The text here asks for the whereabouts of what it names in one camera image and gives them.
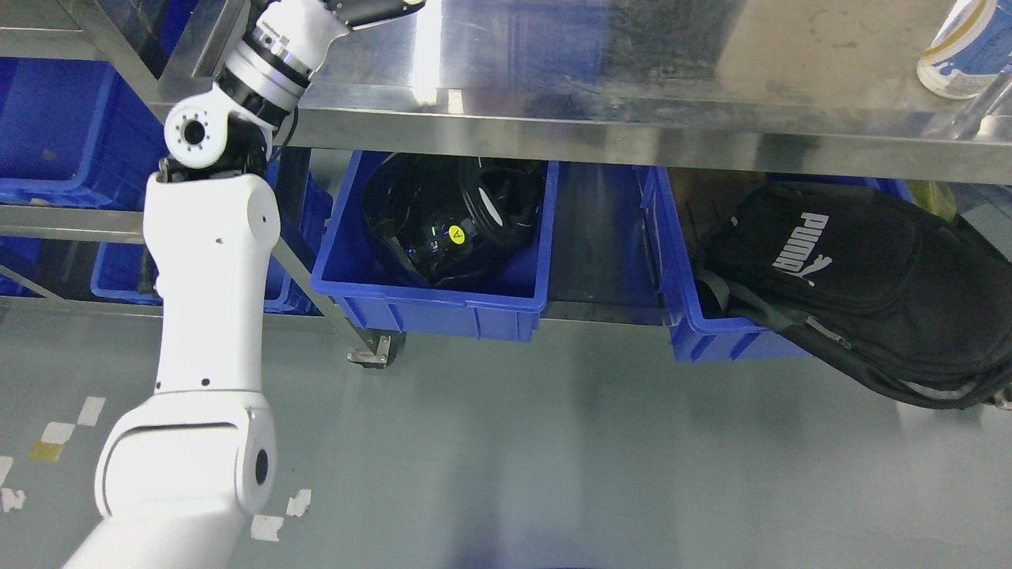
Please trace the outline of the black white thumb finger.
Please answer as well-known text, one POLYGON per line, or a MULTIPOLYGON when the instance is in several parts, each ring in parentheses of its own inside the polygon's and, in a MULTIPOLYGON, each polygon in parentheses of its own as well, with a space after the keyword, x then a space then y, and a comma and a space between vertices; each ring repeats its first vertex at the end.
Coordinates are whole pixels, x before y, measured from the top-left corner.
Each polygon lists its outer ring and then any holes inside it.
POLYGON ((426 1, 336 1, 336 18, 351 30, 372 28, 413 15, 426 1))

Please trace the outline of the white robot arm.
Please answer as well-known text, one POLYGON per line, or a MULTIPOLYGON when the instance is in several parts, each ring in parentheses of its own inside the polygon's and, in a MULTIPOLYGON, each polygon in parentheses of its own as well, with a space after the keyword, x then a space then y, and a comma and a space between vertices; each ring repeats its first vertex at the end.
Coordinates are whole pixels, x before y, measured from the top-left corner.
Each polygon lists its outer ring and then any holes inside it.
POLYGON ((225 568, 267 504, 274 415, 262 392, 264 294, 281 238, 266 181, 274 136, 331 44, 421 1, 264 1, 206 92, 164 121, 142 238, 158 273, 154 392, 112 426, 94 480, 101 516, 68 568, 225 568))

